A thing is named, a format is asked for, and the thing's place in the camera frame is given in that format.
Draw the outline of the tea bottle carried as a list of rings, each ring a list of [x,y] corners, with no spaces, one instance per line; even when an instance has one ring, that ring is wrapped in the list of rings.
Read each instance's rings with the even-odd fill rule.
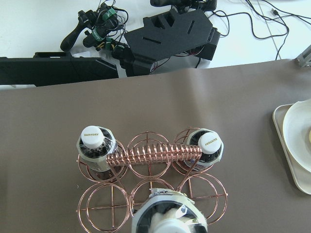
[[[187,195],[153,188],[133,214],[133,233],[207,233],[207,220]]]

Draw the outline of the tea bottle rack right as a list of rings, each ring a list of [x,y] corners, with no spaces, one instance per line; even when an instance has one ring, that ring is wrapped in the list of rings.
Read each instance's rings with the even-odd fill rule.
[[[205,171],[222,158],[224,143],[219,134],[213,130],[189,127],[176,136],[175,142],[180,141],[201,149],[201,157],[192,168],[194,171]]]

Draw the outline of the tea bottle rack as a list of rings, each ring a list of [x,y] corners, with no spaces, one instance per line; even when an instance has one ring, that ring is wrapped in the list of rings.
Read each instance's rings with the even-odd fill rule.
[[[205,171],[222,158],[224,143],[219,134],[213,130],[189,127],[176,136],[175,142],[180,141],[201,149],[201,157],[192,168],[194,171]]]
[[[117,149],[117,142],[112,132],[100,126],[85,127],[76,143],[80,159],[97,172],[106,172],[110,166],[106,162],[107,155]]]

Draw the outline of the tea bottle rack left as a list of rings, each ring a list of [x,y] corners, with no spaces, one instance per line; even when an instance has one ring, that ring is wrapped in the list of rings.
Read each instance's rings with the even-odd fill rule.
[[[85,127],[76,143],[80,159],[97,172],[106,172],[110,166],[106,162],[107,155],[117,149],[117,142],[112,132],[100,126]]]

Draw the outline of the cream rabbit tray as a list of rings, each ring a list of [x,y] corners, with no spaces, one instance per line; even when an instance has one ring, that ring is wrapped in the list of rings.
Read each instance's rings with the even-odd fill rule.
[[[273,123],[280,140],[284,155],[289,166],[291,176],[296,187],[303,193],[311,194],[311,173],[305,170],[289,153],[285,141],[283,139],[283,120],[289,108],[293,104],[285,104],[278,106],[272,114]]]

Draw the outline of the black long bar stand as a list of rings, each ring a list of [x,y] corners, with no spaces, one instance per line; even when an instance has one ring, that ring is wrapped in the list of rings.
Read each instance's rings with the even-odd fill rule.
[[[70,52],[36,52],[32,58],[0,58],[0,84],[47,86],[118,78],[117,67],[101,57]]]

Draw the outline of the white round plate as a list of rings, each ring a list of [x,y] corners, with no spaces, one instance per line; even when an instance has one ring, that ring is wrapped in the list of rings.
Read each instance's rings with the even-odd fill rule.
[[[283,120],[283,138],[290,155],[307,171],[311,170],[311,100],[298,101]]]

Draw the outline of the black bracket device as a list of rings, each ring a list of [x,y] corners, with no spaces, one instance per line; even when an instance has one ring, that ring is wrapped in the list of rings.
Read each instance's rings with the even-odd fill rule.
[[[148,75],[160,60],[187,52],[212,60],[220,32],[202,10],[179,14],[174,9],[143,19],[143,27],[124,35],[127,47],[118,60],[128,77]]]

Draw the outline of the aluminium frame post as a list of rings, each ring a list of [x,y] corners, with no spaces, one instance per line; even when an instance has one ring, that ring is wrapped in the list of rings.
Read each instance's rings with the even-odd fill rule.
[[[311,66],[311,45],[309,45],[301,54],[296,58],[299,67]]]

